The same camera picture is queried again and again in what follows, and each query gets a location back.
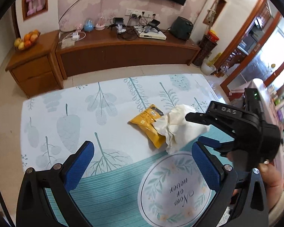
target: tile floor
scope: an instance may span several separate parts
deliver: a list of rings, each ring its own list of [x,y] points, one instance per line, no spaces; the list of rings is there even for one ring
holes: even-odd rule
[[[131,76],[201,73],[199,68],[186,65],[131,66],[90,72],[69,77],[64,88],[93,82]],[[220,101],[228,99],[220,87],[223,78],[206,76]],[[15,216],[17,198],[23,178],[20,152],[20,119],[25,94],[9,72],[0,70],[0,190],[12,216]]]

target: pink decoration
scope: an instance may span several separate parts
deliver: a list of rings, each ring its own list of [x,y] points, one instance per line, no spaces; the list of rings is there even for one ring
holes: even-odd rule
[[[26,0],[28,3],[28,11],[27,11],[27,16],[30,16],[36,12],[36,9],[33,8],[33,0]]]
[[[44,5],[41,4],[41,0],[38,0],[38,7],[37,7],[37,11],[40,11],[44,8]]]

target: blue gripper pad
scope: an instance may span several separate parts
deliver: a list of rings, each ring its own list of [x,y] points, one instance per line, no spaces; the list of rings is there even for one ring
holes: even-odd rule
[[[211,139],[211,138],[205,137],[205,136],[200,136],[199,139],[198,139],[198,142],[201,142],[204,145],[209,146],[211,148],[220,148],[221,147],[221,143],[218,140]]]
[[[95,148],[92,142],[82,150],[77,159],[73,162],[70,169],[65,174],[64,187],[67,192],[75,189],[82,178],[86,168],[92,160],[95,153]]]
[[[191,148],[191,154],[208,187],[218,192],[220,190],[221,176],[196,142]]]

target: white floor tile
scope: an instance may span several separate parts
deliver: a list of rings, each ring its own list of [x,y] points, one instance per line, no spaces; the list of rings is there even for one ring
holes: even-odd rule
[[[66,80],[64,80],[63,85],[65,89],[73,87],[73,76],[68,77]]]
[[[201,73],[199,68],[181,64],[175,65],[147,65],[141,66],[146,76],[163,74],[181,74],[181,73]]]
[[[140,66],[107,69],[73,76],[73,86],[143,75]]]

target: human hand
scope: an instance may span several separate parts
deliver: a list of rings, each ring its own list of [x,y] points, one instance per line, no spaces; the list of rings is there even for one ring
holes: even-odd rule
[[[233,157],[231,152],[227,154],[227,158],[233,162]],[[271,210],[279,201],[282,191],[283,191],[283,178],[281,173],[277,171],[276,167],[272,164],[259,164],[258,169],[260,171],[262,180],[266,183],[265,191],[267,198],[267,205],[269,210]]]

